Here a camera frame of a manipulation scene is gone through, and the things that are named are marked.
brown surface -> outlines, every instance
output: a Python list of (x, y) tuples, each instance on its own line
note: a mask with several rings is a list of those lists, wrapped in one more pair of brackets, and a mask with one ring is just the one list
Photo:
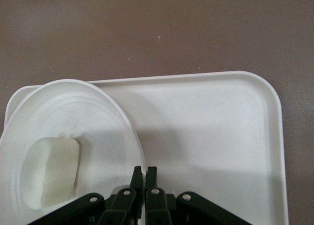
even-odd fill
[(289, 221), (313, 225), (314, 0), (0, 0), (1, 126), (25, 85), (229, 70), (279, 93)]

brown table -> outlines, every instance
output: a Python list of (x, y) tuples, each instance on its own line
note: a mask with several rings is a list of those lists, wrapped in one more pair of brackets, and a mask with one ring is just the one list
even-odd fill
[(291, 225), (314, 224), (314, 0), (0, 0), (0, 125), (20, 87), (245, 70), (283, 109)]

round plate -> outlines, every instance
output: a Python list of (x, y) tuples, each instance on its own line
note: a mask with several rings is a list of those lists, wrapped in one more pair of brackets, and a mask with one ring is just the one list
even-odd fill
[(78, 80), (58, 80), (35, 90), (15, 110), (0, 140), (0, 218), (25, 225), (69, 203), (32, 209), (23, 201), (21, 172), (32, 145), (41, 138), (65, 135), (81, 144), (72, 200), (90, 192), (109, 197), (128, 185), (133, 168), (145, 162), (130, 121), (103, 91)]

rectangular tray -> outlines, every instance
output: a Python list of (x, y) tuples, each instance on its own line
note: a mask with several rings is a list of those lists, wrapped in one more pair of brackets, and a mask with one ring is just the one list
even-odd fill
[[(194, 191), (254, 225), (288, 225), (281, 104), (243, 71), (90, 82), (125, 111), (158, 186)], [(5, 124), (39, 86), (10, 99)]]

metal bolt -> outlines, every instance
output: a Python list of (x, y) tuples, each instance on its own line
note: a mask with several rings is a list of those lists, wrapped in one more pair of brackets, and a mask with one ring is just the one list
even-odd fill
[(125, 191), (123, 192), (123, 194), (124, 194), (125, 196), (127, 196), (127, 195), (131, 194), (131, 191), (125, 190)]
[(89, 202), (96, 202), (97, 200), (98, 200), (97, 197), (91, 197), (91, 198), (89, 199)]
[(158, 195), (159, 194), (159, 190), (157, 188), (152, 189), (151, 193), (154, 195)]
[(182, 196), (182, 199), (185, 200), (185, 201), (190, 201), (192, 199), (192, 197), (189, 194), (184, 194)]

